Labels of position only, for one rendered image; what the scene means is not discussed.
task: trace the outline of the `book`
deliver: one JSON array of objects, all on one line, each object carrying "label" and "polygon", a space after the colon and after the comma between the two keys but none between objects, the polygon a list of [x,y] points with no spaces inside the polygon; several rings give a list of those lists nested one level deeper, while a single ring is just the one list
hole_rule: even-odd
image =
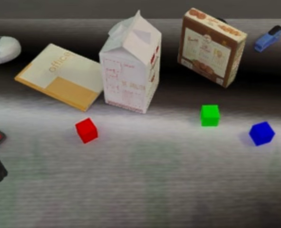
[{"label": "book", "polygon": [[86,111],[103,91],[100,64],[49,44],[15,80]]}]

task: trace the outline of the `gray background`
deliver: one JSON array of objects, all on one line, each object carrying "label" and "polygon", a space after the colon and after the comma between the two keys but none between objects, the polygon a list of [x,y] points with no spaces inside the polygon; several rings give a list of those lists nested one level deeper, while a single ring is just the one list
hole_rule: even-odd
[{"label": "gray background", "polygon": [[[61,14],[15,2],[0,18],[107,18],[109,11],[124,18],[139,8],[102,12],[100,2],[92,10],[58,3]],[[178,18],[190,7],[182,4],[143,15],[171,18],[177,10]],[[281,4],[273,2],[278,14],[268,16],[262,13],[268,7],[241,5],[231,4],[240,16],[225,7],[199,8],[224,18],[251,12],[281,18],[274,10]],[[161,84],[145,115],[106,105],[103,95],[83,113],[13,80],[49,42],[97,60],[117,21],[0,19],[0,35],[23,46],[19,58],[0,66],[0,129],[8,135],[0,159],[9,171],[0,183],[0,228],[281,228],[281,41],[260,54],[253,50],[281,20],[228,20],[249,33],[241,71],[228,89],[176,63],[180,19],[150,20],[164,37]],[[200,126],[203,104],[220,106],[217,128]],[[99,138],[83,145],[74,124],[87,117]],[[255,147],[248,131],[261,121],[276,136]]]},{"label": "gray background", "polygon": [[281,19],[281,0],[0,0],[0,18],[117,19],[140,9],[146,18],[177,19],[191,7],[223,18]]}]

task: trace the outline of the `brown box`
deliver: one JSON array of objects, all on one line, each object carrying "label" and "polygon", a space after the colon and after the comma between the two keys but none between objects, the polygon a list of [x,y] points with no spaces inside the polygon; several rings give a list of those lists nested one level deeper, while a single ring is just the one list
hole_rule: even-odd
[{"label": "brown box", "polygon": [[227,88],[235,79],[247,34],[195,8],[183,18],[178,62]]}]

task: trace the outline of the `green cube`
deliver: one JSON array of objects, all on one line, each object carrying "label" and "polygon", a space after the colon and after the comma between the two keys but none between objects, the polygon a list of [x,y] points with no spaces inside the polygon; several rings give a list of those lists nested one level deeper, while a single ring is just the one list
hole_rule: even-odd
[{"label": "green cube", "polygon": [[203,127],[217,127],[221,115],[218,105],[203,105],[201,110],[201,121]]}]

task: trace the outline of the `cardboard box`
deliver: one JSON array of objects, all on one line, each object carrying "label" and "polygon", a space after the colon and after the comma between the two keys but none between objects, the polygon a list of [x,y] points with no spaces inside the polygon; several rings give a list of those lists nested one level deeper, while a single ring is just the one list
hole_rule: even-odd
[{"label": "cardboard box", "polygon": [[162,35],[140,11],[108,34],[99,53],[105,102],[146,113],[159,83]]},{"label": "cardboard box", "polygon": [[178,62],[228,87],[235,79],[247,34],[195,8],[183,18]]},{"label": "cardboard box", "polygon": [[100,64],[49,44],[15,80],[81,111],[103,91]]}]

